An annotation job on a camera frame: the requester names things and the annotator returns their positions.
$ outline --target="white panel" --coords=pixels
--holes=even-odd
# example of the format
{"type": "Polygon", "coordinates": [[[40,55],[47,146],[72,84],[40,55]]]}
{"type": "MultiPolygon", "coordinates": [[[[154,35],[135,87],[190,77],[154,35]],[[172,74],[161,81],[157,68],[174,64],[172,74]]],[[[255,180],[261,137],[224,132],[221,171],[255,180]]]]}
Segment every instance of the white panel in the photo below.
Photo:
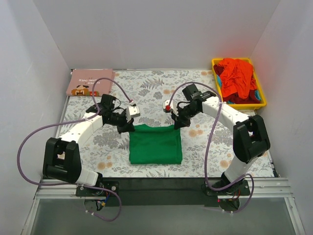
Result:
{"type": "Polygon", "coordinates": [[[307,234],[313,234],[313,2],[282,0],[252,59],[268,105],[260,114],[279,174],[288,177],[307,234]]]}
{"type": "Polygon", "coordinates": [[[34,0],[70,68],[207,68],[250,56],[279,0],[34,0]]]}
{"type": "MultiPolygon", "coordinates": [[[[21,234],[37,187],[16,166],[22,140],[59,120],[70,70],[31,0],[0,0],[0,234],[21,234]]],[[[45,142],[55,129],[26,143],[22,167],[41,178],[45,142]]]]}

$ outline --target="floral tablecloth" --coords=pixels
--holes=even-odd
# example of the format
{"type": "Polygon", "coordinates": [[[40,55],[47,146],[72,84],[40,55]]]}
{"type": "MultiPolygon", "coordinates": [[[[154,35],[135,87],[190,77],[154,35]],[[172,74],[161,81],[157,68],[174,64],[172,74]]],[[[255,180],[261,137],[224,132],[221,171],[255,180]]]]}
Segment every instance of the floral tablecloth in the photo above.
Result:
{"type": "MultiPolygon", "coordinates": [[[[212,72],[203,70],[122,70],[116,71],[115,81],[140,108],[141,116],[135,118],[134,124],[145,123],[152,127],[173,124],[170,114],[163,112],[162,103],[170,98],[179,84],[198,81],[216,87],[212,72]]],[[[202,91],[207,90],[200,86],[198,88],[202,91]]],[[[111,94],[121,100],[121,107],[127,106],[126,98],[115,84],[111,94]]],[[[176,93],[174,100],[185,101],[181,90],[176,93]]],[[[70,97],[63,121],[81,119],[91,105],[93,105],[91,97],[70,97]]],[[[131,165],[129,134],[120,135],[116,127],[104,125],[84,146],[80,146],[82,165],[102,173],[105,177],[203,177],[204,153],[213,122],[214,118],[198,114],[192,118],[190,127],[181,129],[183,160],[179,165],[131,165]]],[[[60,135],[71,127],[72,125],[62,126],[60,135]]],[[[232,134],[226,127],[218,124],[208,156],[208,175],[220,177],[233,156],[232,134]]],[[[256,177],[273,177],[268,154],[259,157],[249,172],[256,177]]]]}

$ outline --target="yellow tray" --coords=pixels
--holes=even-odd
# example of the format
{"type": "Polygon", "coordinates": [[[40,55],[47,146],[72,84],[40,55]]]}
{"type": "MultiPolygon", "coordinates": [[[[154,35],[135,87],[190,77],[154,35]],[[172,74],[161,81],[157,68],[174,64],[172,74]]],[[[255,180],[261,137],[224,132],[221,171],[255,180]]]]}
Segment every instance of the yellow tray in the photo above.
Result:
{"type": "MultiPolygon", "coordinates": [[[[233,58],[233,59],[241,59],[243,61],[246,61],[250,64],[252,64],[251,60],[249,58],[233,58]]],[[[214,74],[214,78],[215,78],[215,83],[216,83],[216,87],[217,87],[217,91],[219,92],[220,96],[222,97],[222,92],[221,92],[221,88],[219,86],[219,83],[217,81],[217,75],[213,69],[213,66],[214,65],[217,65],[221,60],[223,60],[223,58],[214,58],[212,59],[212,71],[213,71],[213,74],[214,74]]],[[[265,99],[265,96],[263,94],[263,91],[262,91],[262,88],[261,88],[261,84],[259,82],[259,79],[257,77],[257,75],[255,74],[255,71],[253,70],[253,77],[255,79],[255,82],[256,82],[256,86],[258,87],[258,91],[260,93],[260,97],[261,97],[261,101],[259,104],[229,104],[229,106],[233,107],[234,109],[259,109],[261,107],[264,107],[266,106],[266,99],[265,99]]]]}

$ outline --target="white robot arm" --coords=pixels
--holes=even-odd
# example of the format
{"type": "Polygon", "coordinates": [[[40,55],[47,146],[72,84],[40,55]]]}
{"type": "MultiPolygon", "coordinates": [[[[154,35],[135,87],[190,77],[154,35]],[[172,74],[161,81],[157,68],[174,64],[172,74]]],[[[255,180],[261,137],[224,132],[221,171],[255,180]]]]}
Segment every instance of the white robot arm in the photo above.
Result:
{"type": "MultiPolygon", "coordinates": [[[[163,103],[163,110],[172,114],[175,129],[189,126],[190,118],[200,112],[214,118],[217,116],[220,101],[214,93],[201,93],[195,84],[187,86],[183,89],[183,93],[190,102],[183,108],[174,103],[169,105],[169,100],[163,103]]],[[[244,175],[257,157],[262,156],[270,148],[270,143],[264,121],[259,115],[250,117],[223,104],[219,122],[233,133],[235,157],[222,174],[224,185],[228,185],[244,175]]]]}
{"type": "Polygon", "coordinates": [[[50,138],[47,141],[44,176],[72,184],[97,186],[102,175],[81,166],[79,147],[104,124],[117,126],[119,133],[134,131],[134,118],[140,116],[139,107],[135,103],[131,103],[122,113],[115,113],[114,110],[122,109],[114,108],[115,101],[114,96],[102,95],[101,102],[98,103],[100,113],[96,117],[88,119],[97,112],[93,105],[84,114],[86,121],[76,124],[59,138],[50,138]]]}

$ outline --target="teal cloth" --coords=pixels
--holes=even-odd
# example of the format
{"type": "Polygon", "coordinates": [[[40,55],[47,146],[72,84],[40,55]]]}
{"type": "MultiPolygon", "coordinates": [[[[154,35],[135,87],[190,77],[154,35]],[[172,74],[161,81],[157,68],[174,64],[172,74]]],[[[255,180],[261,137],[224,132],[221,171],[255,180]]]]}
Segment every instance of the teal cloth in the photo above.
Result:
{"type": "Polygon", "coordinates": [[[181,164],[180,129],[174,130],[174,125],[138,125],[129,133],[129,138],[131,164],[181,164]]]}

